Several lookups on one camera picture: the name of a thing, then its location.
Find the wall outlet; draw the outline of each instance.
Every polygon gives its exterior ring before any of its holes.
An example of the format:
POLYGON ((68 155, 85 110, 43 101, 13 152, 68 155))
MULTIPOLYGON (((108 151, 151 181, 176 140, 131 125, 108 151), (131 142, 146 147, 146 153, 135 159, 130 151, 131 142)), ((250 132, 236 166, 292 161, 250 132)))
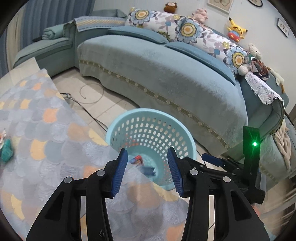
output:
POLYGON ((286 26, 282 20, 278 18, 278 23, 277 26, 279 27, 280 30, 288 37, 289 36, 289 28, 286 26))

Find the monkey plush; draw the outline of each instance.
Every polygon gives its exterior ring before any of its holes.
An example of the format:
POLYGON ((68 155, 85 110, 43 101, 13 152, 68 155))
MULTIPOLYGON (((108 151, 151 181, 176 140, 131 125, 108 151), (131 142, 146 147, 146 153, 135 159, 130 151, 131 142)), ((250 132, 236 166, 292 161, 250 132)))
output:
POLYGON ((165 5, 165 8, 163 9, 163 11, 168 12, 168 13, 175 13, 176 8, 177 8, 176 2, 168 2, 165 5))

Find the blue laundry basket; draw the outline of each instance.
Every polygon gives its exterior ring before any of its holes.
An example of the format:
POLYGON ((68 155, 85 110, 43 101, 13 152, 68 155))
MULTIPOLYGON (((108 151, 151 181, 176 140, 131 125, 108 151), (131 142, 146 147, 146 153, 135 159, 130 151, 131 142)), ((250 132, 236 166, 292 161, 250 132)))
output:
POLYGON ((128 159, 142 156, 145 166, 155 167, 150 179, 166 190, 175 188, 167 150, 173 146, 178 157, 196 160, 192 135, 176 118, 153 109, 139 108, 120 115, 109 127, 106 142, 116 151, 127 149, 128 159))

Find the floral pillow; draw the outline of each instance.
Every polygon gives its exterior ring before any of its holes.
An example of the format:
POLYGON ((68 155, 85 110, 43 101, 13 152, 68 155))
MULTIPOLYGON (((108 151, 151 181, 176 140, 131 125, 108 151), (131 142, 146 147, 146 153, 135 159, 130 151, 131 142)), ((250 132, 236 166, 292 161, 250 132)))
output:
POLYGON ((238 68, 248 61, 248 52, 224 36, 192 18, 181 16, 175 41, 193 45, 222 61, 237 76, 238 68))
POLYGON ((174 42, 185 19, 178 14, 132 8, 125 26, 152 30, 163 35, 169 42, 174 42))

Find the white wall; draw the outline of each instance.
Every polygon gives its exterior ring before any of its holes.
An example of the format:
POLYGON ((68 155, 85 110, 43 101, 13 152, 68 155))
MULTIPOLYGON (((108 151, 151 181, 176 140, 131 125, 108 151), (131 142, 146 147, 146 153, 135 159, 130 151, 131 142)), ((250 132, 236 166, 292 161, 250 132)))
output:
MULTIPOLYGON (((143 9, 163 10, 168 0, 96 0, 94 10, 118 8, 126 14, 131 7, 143 9)), ((296 63, 296 38, 290 31, 287 38, 276 26, 280 13, 267 0, 263 7, 258 8, 247 0, 234 0, 230 14, 227 15, 218 9, 207 5, 207 0, 175 0, 178 4, 176 13, 184 16, 190 15, 197 8, 203 7, 208 11, 209 19, 206 25, 221 33, 227 33, 228 17, 236 24, 248 29, 245 39, 240 44, 247 47, 254 43, 262 53, 262 62, 273 68, 285 79, 285 91, 289 97, 286 108, 289 113, 296 103, 296 80, 294 78, 294 64, 296 63)))

